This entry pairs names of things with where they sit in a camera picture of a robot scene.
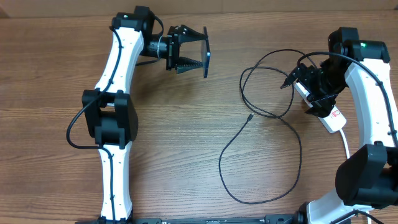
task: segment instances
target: black cable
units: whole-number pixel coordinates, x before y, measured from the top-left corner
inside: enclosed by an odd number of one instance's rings
[[[162,36],[163,36],[163,31],[164,31],[163,22],[162,22],[157,16],[155,16],[155,20],[156,20],[156,21],[160,24],[160,26],[162,27],[162,31],[159,32],[159,33],[157,34],[157,36],[158,36],[159,38],[162,38]],[[139,63],[136,63],[136,66],[148,65],[148,64],[156,63],[156,62],[158,62],[160,59],[161,59],[161,58],[158,57],[158,58],[155,59],[155,60],[149,60],[149,61],[146,61],[146,62],[139,62]]]
[[[341,55],[341,54],[333,53],[333,52],[312,52],[312,53],[306,54],[303,57],[299,58],[299,60],[297,61],[297,66],[300,65],[300,62],[303,59],[305,59],[305,58],[307,58],[309,56],[312,56],[312,55],[331,55],[331,56],[337,56],[337,57],[341,57],[343,59],[349,60],[350,62],[355,63],[356,65],[360,66],[363,70],[365,70],[376,81],[377,85],[379,86],[379,88],[381,90],[381,93],[383,94],[384,102],[386,104],[387,117],[388,117],[388,121],[389,121],[389,124],[390,124],[390,132],[388,133],[388,135],[390,135],[390,134],[392,135],[392,140],[394,142],[394,145],[396,147],[398,147],[397,131],[396,131],[395,127],[394,127],[394,122],[392,120],[391,105],[390,105],[390,101],[388,99],[388,95],[387,95],[386,89],[384,88],[383,82],[380,81],[379,78],[372,71],[370,71],[370,69],[368,69],[366,66],[364,66],[360,62],[358,62],[358,61],[356,61],[356,60],[354,60],[354,59],[352,59],[350,57],[347,57],[345,55]]]
[[[347,214],[343,215],[342,217],[336,219],[335,221],[330,222],[330,224],[337,224],[353,215],[357,215],[357,214],[362,214],[366,217],[369,217],[371,220],[373,220],[375,223],[377,224],[384,224],[382,221],[378,220],[377,218],[375,218],[374,216],[372,216],[371,214],[368,214],[366,212],[363,211],[359,211],[359,210],[353,210],[351,212],[348,212]]]
[[[239,130],[239,132],[235,135],[234,138],[232,138],[232,140],[230,140],[230,142],[229,142],[229,143],[225,146],[225,148],[222,150],[222,152],[221,152],[221,154],[220,154],[220,158],[219,158],[219,160],[218,160],[218,171],[219,171],[219,173],[220,173],[220,178],[221,178],[221,181],[222,181],[222,183],[223,183],[223,185],[224,185],[225,191],[227,191],[227,193],[229,194],[229,196],[231,196],[235,201],[237,201],[237,202],[239,202],[239,203],[246,204],[246,205],[256,205],[256,204],[260,204],[260,203],[272,202],[272,201],[278,200],[278,199],[280,199],[280,198],[282,198],[282,197],[285,197],[287,194],[289,194],[289,193],[295,188],[295,186],[296,186],[297,183],[299,182],[299,178],[300,178],[300,172],[301,172],[301,166],[302,166],[302,145],[301,145],[301,139],[300,139],[299,134],[296,132],[296,130],[295,130],[288,122],[286,122],[285,120],[282,119],[282,117],[289,111],[290,107],[292,106],[293,98],[294,98],[294,86],[292,86],[292,97],[291,97],[291,99],[290,99],[289,106],[287,107],[287,109],[285,110],[285,112],[283,112],[281,115],[276,115],[276,114],[274,114],[274,113],[271,113],[271,112],[269,112],[269,111],[266,111],[266,110],[264,110],[264,109],[261,109],[261,108],[255,106],[255,105],[253,105],[253,104],[246,98],[246,96],[244,95],[244,88],[245,88],[245,86],[246,86],[246,83],[248,82],[248,80],[249,80],[249,78],[250,78],[252,72],[253,72],[255,69],[257,69],[257,68],[274,70],[274,71],[277,71],[277,72],[280,72],[280,73],[284,74],[285,76],[288,76],[287,73],[285,73],[285,72],[283,72],[282,70],[279,70],[279,69],[277,69],[277,68],[272,68],[272,67],[259,67],[259,64],[261,63],[261,61],[264,60],[268,55],[274,54],[274,53],[276,53],[276,52],[282,52],[282,51],[298,52],[298,53],[300,53],[300,54],[302,54],[302,55],[305,55],[303,52],[301,52],[301,51],[299,51],[299,50],[295,50],[295,49],[280,49],[280,50],[275,50],[275,51],[273,51],[273,52],[269,52],[268,54],[266,54],[265,56],[263,56],[263,57],[255,64],[254,67],[247,68],[247,69],[245,69],[245,70],[242,72],[241,78],[240,78],[240,80],[239,80],[239,90],[240,90],[240,92],[241,92],[241,96],[242,96],[242,99],[243,99],[244,104],[245,104],[251,111],[253,111],[254,113],[256,113],[256,114],[258,114],[258,115],[260,115],[260,116],[266,117],[266,118],[279,119],[281,122],[283,122],[284,125],[286,125],[288,128],[290,128],[290,130],[292,130],[293,133],[296,135],[296,137],[297,137],[297,139],[298,139],[298,146],[299,146],[299,149],[300,149],[300,155],[299,155],[299,160],[300,160],[300,162],[299,162],[299,164],[298,164],[297,178],[296,178],[296,180],[295,180],[293,186],[292,186],[288,191],[286,191],[284,194],[282,194],[282,195],[280,195],[280,196],[278,196],[278,197],[269,199],[269,200],[263,200],[263,201],[259,201],[259,202],[244,202],[244,201],[242,201],[242,200],[240,200],[240,199],[237,199],[237,198],[228,190],[228,188],[227,188],[227,186],[226,186],[226,184],[225,184],[225,182],[224,182],[223,175],[222,175],[222,173],[221,173],[221,158],[222,158],[222,155],[223,155],[224,151],[226,150],[226,148],[236,139],[236,137],[240,134],[240,132],[243,130],[243,128],[244,128],[244,127],[247,125],[247,123],[251,120],[252,115],[250,115],[250,116],[248,117],[248,120],[246,121],[246,123],[245,123],[245,124],[242,126],[242,128]],[[313,64],[313,66],[316,68],[317,66],[315,65],[315,63],[314,63],[310,58],[308,58],[308,59],[311,61],[311,63]],[[245,82],[244,82],[244,84],[243,84],[243,86],[242,86],[243,75],[244,75],[245,72],[248,71],[248,70],[251,70],[251,71],[250,71],[250,73],[248,74],[248,76],[246,77],[246,80],[245,80]]]
[[[118,53],[118,58],[116,59],[116,63],[115,66],[113,68],[112,71],[112,75],[108,80],[108,84],[106,85],[106,87],[104,88],[104,90],[91,102],[89,102],[86,106],[84,106],[76,115],[75,117],[70,121],[70,124],[68,126],[67,129],[67,141],[69,143],[69,145],[71,145],[72,147],[76,148],[76,149],[101,149],[103,151],[105,151],[108,154],[108,158],[109,158],[109,163],[110,163],[110,167],[111,167],[111,177],[110,177],[110,194],[111,194],[111,205],[112,205],[112,219],[113,219],[113,223],[116,223],[116,214],[114,211],[114,194],[113,194],[113,160],[112,157],[113,155],[111,154],[111,152],[109,152],[109,150],[105,149],[103,146],[79,146],[76,145],[75,143],[72,142],[72,140],[70,139],[70,131],[72,130],[73,125],[76,123],[77,119],[87,110],[87,108],[92,105],[93,103],[96,103],[105,93],[106,91],[110,88],[110,86],[113,83],[113,78],[114,75],[116,73],[116,70],[118,69],[118,65],[120,62],[120,57],[122,54],[122,42],[120,40],[119,34],[116,32],[116,30],[113,27],[109,27],[111,29],[111,31],[115,34],[116,38],[118,39],[119,42],[119,53]]]

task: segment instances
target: cable tip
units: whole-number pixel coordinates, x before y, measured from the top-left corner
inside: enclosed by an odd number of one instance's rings
[[[253,116],[254,116],[254,113],[251,113],[251,114],[248,116],[248,121],[250,121],[250,120],[253,118]]]

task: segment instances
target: white extension socket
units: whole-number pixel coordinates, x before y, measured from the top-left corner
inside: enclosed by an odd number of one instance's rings
[[[308,102],[307,96],[310,94],[304,86],[296,82],[294,88],[298,91],[300,96],[304,99],[304,101],[312,107],[312,104]],[[329,116],[326,118],[319,118],[322,124],[326,127],[329,133],[335,133],[343,128],[343,126],[347,123],[346,118],[341,114],[340,110],[337,109],[336,106],[333,107],[332,111],[330,112]]]

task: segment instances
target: wooden table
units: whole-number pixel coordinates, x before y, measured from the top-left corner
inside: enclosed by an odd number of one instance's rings
[[[161,16],[166,30],[185,24],[207,26],[212,59],[201,70],[176,75],[164,60],[134,73],[132,99],[139,134],[130,155],[134,217],[261,217],[292,213],[334,187],[345,153],[339,134],[304,114],[296,95],[285,119],[298,131],[303,166],[288,196],[262,205],[243,205],[225,192],[218,157],[250,111],[239,95],[241,72],[264,54],[283,48],[327,50],[327,37],[340,26],[357,27],[362,39],[384,41],[391,56],[391,80],[398,94],[398,13],[275,12]],[[78,150],[65,131],[81,108],[84,89],[93,89],[111,46],[111,17],[0,20],[0,223],[73,223],[98,217],[102,206],[101,163],[96,150]],[[182,55],[199,58],[200,44]],[[273,55],[263,65],[290,72],[300,55]],[[320,62],[325,57],[314,57]],[[281,113],[290,89],[284,76],[258,71],[247,95],[262,108]],[[354,104],[348,89],[337,98],[348,123],[351,153],[359,147]],[[72,138],[93,144],[80,119]],[[267,199],[285,192],[297,175],[299,146],[280,121],[255,116],[223,158],[224,179],[238,198]],[[398,222],[396,208],[372,212]],[[356,219],[364,223],[365,218]]]

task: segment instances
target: wooden table surface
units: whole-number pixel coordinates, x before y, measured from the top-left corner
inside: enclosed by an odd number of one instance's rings
[[[360,38],[384,41],[391,56],[391,81],[398,94],[398,13],[275,12],[162,16],[169,26],[207,26],[212,52],[209,76],[201,70],[181,75],[165,71],[165,61],[134,72],[132,99],[139,134],[130,154],[134,217],[261,217],[292,213],[334,187],[344,162],[338,133],[304,114],[296,95],[285,119],[302,139],[300,180],[288,196],[261,205],[243,205],[225,192],[218,157],[250,111],[239,95],[241,72],[264,54],[294,48],[326,51],[327,38],[340,26],[357,27]],[[100,215],[102,171],[96,150],[78,150],[65,131],[81,108],[84,89],[99,80],[111,47],[111,17],[0,20],[0,223],[73,223]],[[200,58],[200,44],[185,44],[182,55]],[[290,72],[300,55],[273,55],[263,65]],[[314,57],[317,63],[325,57]],[[262,108],[281,113],[291,90],[284,76],[258,71],[247,95]],[[347,118],[344,131],[351,154],[359,145],[352,96],[345,89],[337,106]],[[72,131],[78,144],[93,144],[85,120]],[[291,187],[299,145],[280,121],[255,116],[227,149],[224,179],[238,198],[267,199]],[[372,212],[397,223],[396,208]],[[355,219],[364,223],[365,218]]]

